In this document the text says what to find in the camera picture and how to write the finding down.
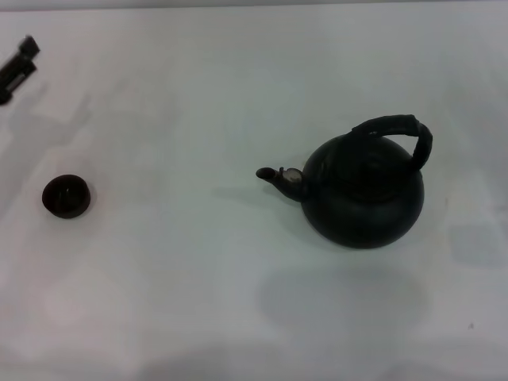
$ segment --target tabletop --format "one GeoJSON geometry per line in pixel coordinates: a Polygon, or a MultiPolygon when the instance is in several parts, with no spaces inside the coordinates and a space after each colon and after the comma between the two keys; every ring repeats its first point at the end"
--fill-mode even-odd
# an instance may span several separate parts
{"type": "MultiPolygon", "coordinates": [[[[0,13],[5,381],[508,379],[508,3],[0,13]],[[318,236],[255,176],[367,119],[434,135],[416,225],[318,236]],[[90,209],[53,217],[71,173],[90,209]]],[[[397,142],[408,150],[414,138],[397,142]]]]}

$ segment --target kettle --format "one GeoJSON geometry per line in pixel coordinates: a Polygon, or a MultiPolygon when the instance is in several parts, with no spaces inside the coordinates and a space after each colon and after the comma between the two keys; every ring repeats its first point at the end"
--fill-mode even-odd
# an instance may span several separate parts
{"type": "Polygon", "coordinates": [[[377,117],[319,147],[303,171],[265,167],[258,178],[302,203],[324,237],[351,248],[378,248],[406,234],[424,200],[420,169],[433,136],[413,115],[377,117]],[[388,135],[418,137],[413,155],[388,135]]]}

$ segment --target teapot lid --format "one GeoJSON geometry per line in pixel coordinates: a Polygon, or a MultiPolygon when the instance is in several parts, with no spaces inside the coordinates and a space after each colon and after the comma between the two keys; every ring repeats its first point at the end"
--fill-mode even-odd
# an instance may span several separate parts
{"type": "Polygon", "coordinates": [[[429,158],[433,137],[413,115],[378,117],[344,135],[325,158],[326,178],[364,201],[394,197],[429,158]],[[413,156],[386,135],[418,137],[413,156]]]}

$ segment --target teapot handle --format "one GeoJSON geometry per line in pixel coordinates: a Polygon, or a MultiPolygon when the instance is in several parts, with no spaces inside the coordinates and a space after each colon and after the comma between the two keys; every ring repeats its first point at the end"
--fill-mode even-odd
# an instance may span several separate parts
{"type": "Polygon", "coordinates": [[[358,125],[350,133],[366,137],[384,137],[386,135],[418,137],[413,158],[410,161],[410,171],[419,171],[427,162],[432,150],[432,133],[414,115],[377,117],[358,125]]]}

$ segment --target small lid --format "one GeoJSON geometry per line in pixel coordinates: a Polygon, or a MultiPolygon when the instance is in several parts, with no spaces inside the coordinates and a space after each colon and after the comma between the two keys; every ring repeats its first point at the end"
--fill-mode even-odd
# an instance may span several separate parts
{"type": "Polygon", "coordinates": [[[60,218],[80,216],[90,205],[87,182],[76,175],[61,175],[49,182],[42,192],[42,203],[60,218]]]}
{"type": "Polygon", "coordinates": [[[429,158],[432,135],[413,115],[366,121],[339,139],[325,159],[327,177],[341,191],[363,200],[395,196],[411,174],[429,158]],[[413,156],[382,136],[418,137],[413,156]]]}

